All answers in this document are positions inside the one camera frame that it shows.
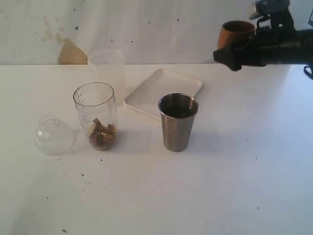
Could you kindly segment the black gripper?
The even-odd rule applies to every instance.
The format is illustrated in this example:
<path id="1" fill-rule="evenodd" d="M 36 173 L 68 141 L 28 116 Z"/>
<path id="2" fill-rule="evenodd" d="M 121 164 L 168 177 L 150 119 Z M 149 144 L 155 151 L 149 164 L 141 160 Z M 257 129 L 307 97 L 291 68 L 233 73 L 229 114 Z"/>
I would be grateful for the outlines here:
<path id="1" fill-rule="evenodd" d="M 262 65 L 304 64 L 313 65 L 313 30 L 296 30 L 288 9 L 262 15 L 257 20 L 252 47 Z M 227 45 L 213 52 L 214 61 L 226 65 L 231 71 L 242 66 L 253 66 L 245 47 Z"/>

